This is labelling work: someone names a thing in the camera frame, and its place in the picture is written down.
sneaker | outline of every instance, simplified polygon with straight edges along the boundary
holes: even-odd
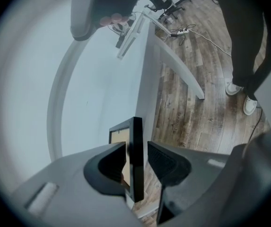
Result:
[[[247,96],[244,102],[244,108],[243,108],[244,114],[247,116],[253,114],[256,108],[256,105],[257,105],[257,101],[254,101]]]
[[[228,86],[226,87],[226,93],[230,96],[235,95],[236,93],[238,93],[240,91],[241,87],[233,84],[233,82],[231,81]]]

hand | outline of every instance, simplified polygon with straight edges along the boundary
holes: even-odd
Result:
[[[128,21],[128,17],[122,16],[119,13],[114,13],[111,17],[103,17],[100,19],[100,25],[107,26],[110,24],[123,24]]]

wooden floor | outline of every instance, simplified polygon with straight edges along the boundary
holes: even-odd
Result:
[[[181,4],[186,10],[176,12],[178,20],[169,29],[196,24],[192,30],[211,39],[223,50],[231,53],[231,39],[221,9],[211,0],[192,0]],[[205,93],[199,100],[187,85],[167,66],[162,69],[158,102],[153,129],[153,140],[172,146],[200,151],[229,154],[235,145],[247,143],[256,125],[261,109],[251,116],[243,113],[244,93],[227,96],[225,86],[232,79],[231,58],[212,43],[190,32],[179,46],[179,38],[168,38],[166,44],[172,48],[190,69]],[[255,66],[263,61],[266,44],[264,33],[261,51]],[[269,130],[263,114],[253,137]],[[133,211],[160,198],[161,184],[147,164],[144,174],[145,199],[135,204]],[[147,226],[156,226],[157,212],[141,220]]]

desk leg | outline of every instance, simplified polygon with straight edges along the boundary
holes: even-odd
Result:
[[[161,49],[161,61],[177,73],[199,99],[205,99],[203,90],[182,60],[157,36],[155,36],[155,43]]]

curved gray strip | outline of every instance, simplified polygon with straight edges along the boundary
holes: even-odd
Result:
[[[61,121],[65,95],[75,66],[88,41],[89,39],[73,41],[59,65],[51,87],[47,108],[47,142],[51,161],[62,157]]]

